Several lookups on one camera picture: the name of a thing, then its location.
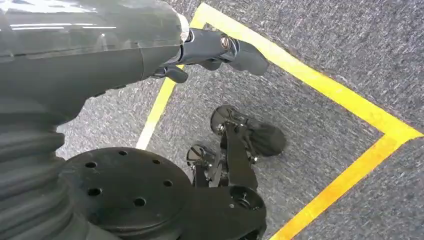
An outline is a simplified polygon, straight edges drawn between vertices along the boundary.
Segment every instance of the yellow floor line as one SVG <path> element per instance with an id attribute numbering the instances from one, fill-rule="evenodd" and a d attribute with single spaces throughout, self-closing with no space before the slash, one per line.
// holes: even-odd
<path id="1" fill-rule="evenodd" d="M 323 211 L 382 163 L 408 139 L 398 140 L 383 135 L 372 147 L 353 162 L 318 196 L 284 225 L 271 240 L 290 240 L 316 219 Z"/>
<path id="2" fill-rule="evenodd" d="M 205 26 L 206 22 L 203 20 L 201 13 L 196 12 L 194 14 L 193 20 L 190 23 L 191 28 L 202 29 Z M 162 114 L 165 111 L 165 107 L 171 97 L 171 94 L 174 90 L 175 82 L 165 78 L 162 86 L 160 87 L 159 94 L 156 97 L 156 100 L 153 103 L 153 107 L 147 117 L 146 123 L 143 130 L 141 131 L 140 137 L 138 138 L 135 148 L 146 150 L 149 145 L 150 139 L 152 138 L 153 132 L 155 131 L 156 125 L 161 119 Z"/>
<path id="3" fill-rule="evenodd" d="M 331 204 L 344 195 L 350 188 L 369 174 L 381 162 L 408 140 L 422 137 L 423 134 L 390 115 L 380 107 L 361 97 L 359 94 L 310 68 L 275 43 L 250 30 L 241 23 L 226 16 L 211 6 L 202 3 L 196 10 L 190 26 L 203 28 L 206 23 L 222 32 L 257 47 L 272 63 L 311 86 L 324 96 L 340 104 L 359 118 L 384 133 L 370 149 L 340 174 L 318 196 L 294 216 L 272 240 L 288 240 L 297 235 L 316 219 Z M 140 136 L 137 147 L 146 149 L 175 84 L 165 80 L 157 96 L 147 123 Z"/>

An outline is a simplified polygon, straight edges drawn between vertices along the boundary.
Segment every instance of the screw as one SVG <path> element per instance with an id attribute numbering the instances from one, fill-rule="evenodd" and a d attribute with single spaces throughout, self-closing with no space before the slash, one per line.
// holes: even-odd
<path id="1" fill-rule="evenodd" d="M 219 134 L 223 134 L 224 130 L 225 130 L 225 126 L 224 126 L 224 124 L 219 124 L 219 125 L 218 125 L 218 131 L 219 131 Z"/>
<path id="2" fill-rule="evenodd" d="M 227 36 L 221 37 L 221 45 L 224 49 L 230 48 L 230 39 Z"/>

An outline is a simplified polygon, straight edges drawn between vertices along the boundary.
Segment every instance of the caster wheel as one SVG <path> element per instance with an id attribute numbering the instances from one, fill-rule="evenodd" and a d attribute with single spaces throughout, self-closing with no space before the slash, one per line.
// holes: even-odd
<path id="1" fill-rule="evenodd" d="M 286 146 L 286 138 L 278 127 L 246 116 L 231 105 L 222 105 L 215 109 L 210 118 L 210 127 L 216 135 L 222 136 L 225 131 L 225 122 L 247 128 L 246 137 L 249 138 L 254 152 L 259 156 L 279 155 Z"/>
<path id="2" fill-rule="evenodd" d="M 203 168 L 209 168 L 214 164 L 215 154 L 209 151 L 205 146 L 195 144 L 187 152 L 185 161 L 190 168 L 200 165 Z"/>

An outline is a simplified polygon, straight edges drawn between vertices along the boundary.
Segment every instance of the gray carpet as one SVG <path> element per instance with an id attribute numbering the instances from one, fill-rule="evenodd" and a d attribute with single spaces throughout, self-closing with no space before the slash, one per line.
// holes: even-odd
<path id="1" fill-rule="evenodd" d="M 188 17 L 200 4 L 198 0 L 167 2 Z M 424 132 L 423 1 L 205 2 Z M 216 72 L 198 66 L 186 69 L 190 79 L 176 87 L 148 150 L 183 167 L 192 143 L 201 141 L 210 147 L 218 143 L 209 117 L 221 104 L 232 104 L 282 128 L 289 141 L 284 154 L 261 159 L 255 167 L 269 208 L 266 237 L 382 135 L 276 66 L 262 77 L 227 66 Z M 69 157 L 96 147 L 135 146 L 160 85 L 161 81 L 149 80 L 91 99 L 78 119 L 60 128 L 67 133 L 60 154 Z M 422 143 L 404 146 L 297 238 L 422 239 L 415 229 L 423 225 L 422 187 L 417 187 L 423 181 L 419 175 Z M 402 174 L 397 163 L 404 159 L 411 162 L 406 168 L 412 169 L 414 178 L 396 181 Z M 376 205 L 376 199 L 387 208 Z"/>

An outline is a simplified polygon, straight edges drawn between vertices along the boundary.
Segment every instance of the floor marking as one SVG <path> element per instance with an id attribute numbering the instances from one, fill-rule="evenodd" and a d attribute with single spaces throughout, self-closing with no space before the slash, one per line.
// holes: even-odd
<path id="1" fill-rule="evenodd" d="M 271 240 L 290 240 L 409 139 L 385 134 L 296 214 Z"/>
<path id="2" fill-rule="evenodd" d="M 206 22 L 200 14 L 201 12 L 196 12 L 194 14 L 193 20 L 190 23 L 191 28 L 202 29 L 205 26 Z M 175 85 L 176 83 L 168 77 L 163 81 L 162 87 L 160 87 L 159 94 L 157 95 L 156 100 L 153 103 L 153 107 L 148 114 L 147 121 L 141 131 L 135 148 L 146 150 L 150 139 L 152 138 L 153 132 L 155 131 L 156 125 L 165 111 L 165 107 L 167 106 Z"/>
<path id="3" fill-rule="evenodd" d="M 270 62 L 384 133 L 374 145 L 366 150 L 362 156 L 353 162 L 318 196 L 283 226 L 271 240 L 292 239 L 404 143 L 424 136 L 349 88 L 310 68 L 265 37 L 213 7 L 202 3 L 194 14 L 191 27 L 201 29 L 206 23 L 229 36 L 253 44 Z M 166 84 L 167 80 L 163 83 L 147 119 L 146 126 L 140 136 L 140 140 L 137 143 L 137 147 L 141 149 L 145 149 L 149 143 L 150 137 L 174 88 L 175 84 Z"/>

